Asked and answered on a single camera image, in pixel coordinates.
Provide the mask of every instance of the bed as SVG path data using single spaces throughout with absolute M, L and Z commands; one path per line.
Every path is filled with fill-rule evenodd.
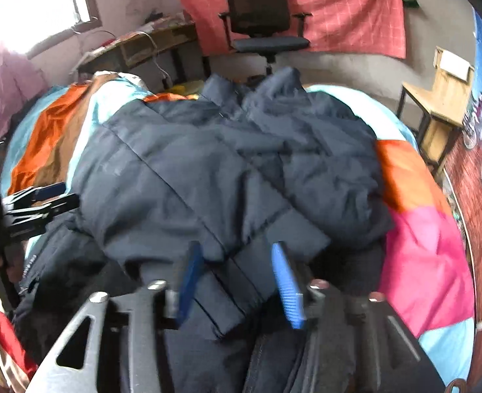
M 15 131 L 0 179 L 3 196 L 15 178 L 23 179 L 18 187 L 27 186 L 25 182 L 33 179 L 27 174 L 14 176 L 14 172 L 25 156 L 32 160 L 26 152 L 36 125 L 39 128 L 37 120 L 46 108 L 67 95 L 68 90 L 68 87 L 50 89 Z M 395 222 L 386 237 L 387 252 L 379 290 L 419 338 L 444 384 L 455 378 L 466 379 L 474 336 L 472 277 L 455 220 L 443 193 L 418 156 L 412 133 L 389 109 L 360 91 L 322 84 L 311 85 L 307 91 L 336 97 L 374 130 L 386 184 L 383 199 Z M 64 178 L 55 179 L 66 181 L 67 192 L 70 190 L 90 137 L 125 103 L 134 99 L 175 98 L 155 96 L 121 77 L 101 85 L 86 102 L 86 115 L 79 126 L 78 139 L 71 146 L 66 167 L 62 161 L 59 171 L 62 170 Z M 53 143 L 49 143 L 49 147 L 53 148 Z M 38 238 L 29 241 L 27 257 L 37 241 Z M 36 366 L 17 343 L 1 307 L 0 350 L 0 384 L 16 393 L 24 391 Z

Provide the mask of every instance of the light blue fabric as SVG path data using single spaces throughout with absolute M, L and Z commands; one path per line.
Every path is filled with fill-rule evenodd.
M 473 318 L 449 327 L 426 331 L 419 344 L 437 369 L 445 386 L 455 378 L 467 379 L 472 362 Z
M 66 174 L 66 193 L 71 190 L 71 181 L 73 179 L 77 164 L 88 143 L 88 139 L 95 129 L 103 122 L 107 121 L 115 114 L 123 105 L 135 99 L 144 99 L 152 93 L 130 83 L 124 78 L 117 78 L 105 83 L 97 90 L 90 99 L 86 118 L 77 139 L 74 152 L 70 159 L 68 172 Z M 41 236 L 35 236 L 28 241 L 26 246 L 26 255 L 28 257 L 32 247 L 37 243 Z
M 37 103 L 33 105 L 32 109 L 26 114 L 19 126 L 15 129 L 13 136 L 8 145 L 4 165 L 0 178 L 0 194 L 2 197 L 6 196 L 11 184 L 11 172 L 19 163 L 28 147 L 29 138 L 32 135 L 33 128 L 41 112 L 48 106 L 55 102 L 59 97 L 64 95 L 68 87 L 55 86 L 49 89 Z
M 306 89 L 309 93 L 323 91 L 343 103 L 346 103 L 354 114 L 370 125 L 380 140 L 407 140 L 415 150 L 417 143 L 409 128 L 403 124 L 386 106 L 372 99 L 368 94 L 352 88 L 314 84 Z

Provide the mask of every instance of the mesh chair back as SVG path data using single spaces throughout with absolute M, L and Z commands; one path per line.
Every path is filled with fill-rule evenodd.
M 228 0 L 232 32 L 271 36 L 290 28 L 287 0 Z

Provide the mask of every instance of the office chair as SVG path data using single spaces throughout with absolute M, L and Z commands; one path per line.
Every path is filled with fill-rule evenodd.
M 272 73 L 276 54 L 301 50 L 310 46 L 303 37 L 305 18 L 311 13 L 297 13 L 298 36 L 273 36 L 290 29 L 290 11 L 287 0 L 228 0 L 228 12 L 219 14 L 224 24 L 224 33 L 230 49 L 239 53 L 257 53 L 266 58 L 266 74 Z M 232 32 L 250 38 L 231 40 L 228 20 Z

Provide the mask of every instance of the wooden stool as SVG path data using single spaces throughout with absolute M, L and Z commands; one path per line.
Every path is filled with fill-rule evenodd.
M 471 66 L 466 82 L 449 74 L 439 67 L 442 55 L 443 49 L 438 47 L 434 58 L 436 75 L 432 90 L 403 83 L 396 113 L 401 119 L 407 94 L 423 112 L 415 132 L 416 142 L 425 163 L 433 167 L 433 176 L 441 171 L 446 156 L 463 129 L 474 73 Z

